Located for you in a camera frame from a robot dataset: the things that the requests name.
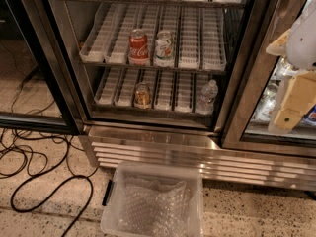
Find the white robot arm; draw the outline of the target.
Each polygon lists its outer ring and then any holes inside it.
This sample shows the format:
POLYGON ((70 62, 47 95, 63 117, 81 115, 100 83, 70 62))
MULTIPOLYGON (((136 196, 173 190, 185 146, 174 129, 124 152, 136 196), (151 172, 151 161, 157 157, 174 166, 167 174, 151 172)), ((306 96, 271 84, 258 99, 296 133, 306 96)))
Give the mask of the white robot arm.
POLYGON ((316 2, 312 0, 292 26, 269 44, 266 53, 282 56, 298 68, 284 78, 276 94, 268 132, 288 134, 316 105, 316 2))

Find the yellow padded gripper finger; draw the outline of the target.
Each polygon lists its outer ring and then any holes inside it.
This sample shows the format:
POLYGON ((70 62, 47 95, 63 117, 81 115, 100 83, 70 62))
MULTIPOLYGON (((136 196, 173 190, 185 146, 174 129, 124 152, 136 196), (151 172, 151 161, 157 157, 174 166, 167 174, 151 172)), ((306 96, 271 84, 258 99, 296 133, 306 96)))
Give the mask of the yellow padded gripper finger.
POLYGON ((316 72, 306 72, 289 80, 286 93, 273 124, 292 131, 316 105, 316 72))
POLYGON ((268 45, 266 53, 273 56, 286 57, 286 44, 290 30, 286 30, 276 40, 268 45))

